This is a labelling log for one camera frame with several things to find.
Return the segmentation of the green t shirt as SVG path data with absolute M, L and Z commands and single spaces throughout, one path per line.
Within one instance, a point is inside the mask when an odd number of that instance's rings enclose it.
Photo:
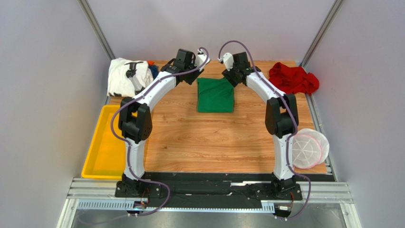
M 232 113 L 234 87 L 225 79 L 198 78 L 197 111 L 200 113 Z

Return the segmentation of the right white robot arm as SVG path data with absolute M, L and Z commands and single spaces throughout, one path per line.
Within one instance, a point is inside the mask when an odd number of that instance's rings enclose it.
M 274 141 L 273 175 L 276 179 L 272 181 L 272 185 L 277 191 L 294 188 L 295 174 L 290 161 L 293 135 L 299 124 L 295 95 L 279 90 L 256 66 L 251 66 L 246 52 L 225 53 L 218 60 L 225 66 L 222 75 L 233 87 L 244 84 L 266 103 L 265 126 Z

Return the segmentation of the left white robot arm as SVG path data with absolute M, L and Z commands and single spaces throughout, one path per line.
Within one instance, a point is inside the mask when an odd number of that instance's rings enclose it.
M 179 49 L 176 57 L 161 68 L 146 89 L 133 98 L 122 100 L 121 107 L 113 117 L 118 118 L 118 128 L 121 130 L 118 138 L 125 142 L 127 149 L 123 182 L 136 185 L 142 181 L 145 143 L 153 129 L 153 108 L 179 83 L 191 85 L 209 62 L 209 52 L 204 47 L 200 47 L 196 54 Z

